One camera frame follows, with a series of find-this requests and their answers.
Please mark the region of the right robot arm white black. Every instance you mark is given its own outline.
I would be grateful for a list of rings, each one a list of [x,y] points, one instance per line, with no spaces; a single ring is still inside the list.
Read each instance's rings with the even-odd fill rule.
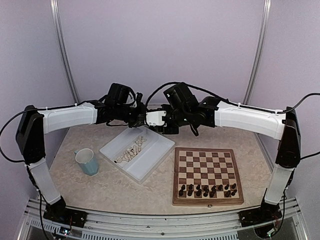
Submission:
[[[301,134],[295,109],[271,110],[243,105],[212,92],[198,101],[191,92],[191,85],[184,82],[172,82],[170,85],[164,91],[169,104],[146,110],[144,122],[148,126],[160,127],[162,133],[168,128],[170,134],[177,134],[179,127],[190,126],[195,136],[199,134],[199,126],[234,128],[279,141],[270,183],[255,212],[260,222],[268,221],[275,214],[275,207],[301,161]]]

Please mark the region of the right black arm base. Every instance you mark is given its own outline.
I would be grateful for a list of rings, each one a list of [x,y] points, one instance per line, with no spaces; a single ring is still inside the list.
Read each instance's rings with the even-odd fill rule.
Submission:
[[[280,204],[272,205],[263,199],[260,206],[249,210],[242,210],[238,213],[242,227],[248,227],[279,220],[283,217]]]

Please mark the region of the dark piece corner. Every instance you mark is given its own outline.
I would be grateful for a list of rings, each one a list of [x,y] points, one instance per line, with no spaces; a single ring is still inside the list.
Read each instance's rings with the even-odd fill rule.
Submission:
[[[237,190],[235,189],[235,190],[231,193],[231,195],[232,195],[232,196],[235,196],[236,193],[237,193]]]

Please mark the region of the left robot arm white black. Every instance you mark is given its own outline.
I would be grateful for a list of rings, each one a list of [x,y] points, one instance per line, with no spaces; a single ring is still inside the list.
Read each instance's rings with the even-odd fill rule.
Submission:
[[[114,120],[123,121],[130,128],[140,127],[144,124],[146,109],[142,98],[142,93],[113,83],[108,93],[98,100],[52,108],[35,108],[33,105],[25,108],[15,139],[32,183],[51,207],[49,212],[57,221],[66,222],[70,211],[49,172],[45,135],[82,125],[109,125]]]

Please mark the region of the dark chess piece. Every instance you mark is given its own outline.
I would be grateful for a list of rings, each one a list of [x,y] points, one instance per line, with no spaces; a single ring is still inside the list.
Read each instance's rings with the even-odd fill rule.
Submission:
[[[209,197],[210,197],[210,198],[213,198],[215,194],[216,194],[215,191],[211,191],[211,192],[209,193]]]

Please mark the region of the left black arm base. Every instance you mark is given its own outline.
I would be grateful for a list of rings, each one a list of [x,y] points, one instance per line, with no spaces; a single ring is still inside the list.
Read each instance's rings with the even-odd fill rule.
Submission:
[[[61,196],[57,202],[45,205],[43,217],[56,223],[84,228],[87,213],[82,210],[68,208],[64,198]]]

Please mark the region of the wooden chess board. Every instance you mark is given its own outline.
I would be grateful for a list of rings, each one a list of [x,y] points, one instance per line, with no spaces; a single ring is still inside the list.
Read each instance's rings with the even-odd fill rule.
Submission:
[[[236,183],[236,194],[231,193],[235,189],[231,186]],[[179,196],[179,190],[185,185],[183,196]],[[201,197],[196,196],[197,185],[202,191]],[[204,185],[208,185],[209,193],[204,197]],[[216,185],[214,197],[210,197],[211,188]],[[192,148],[176,147],[174,150],[174,176],[172,204],[176,206],[235,206],[244,203],[244,196],[240,180],[240,174],[232,149],[221,148]]]

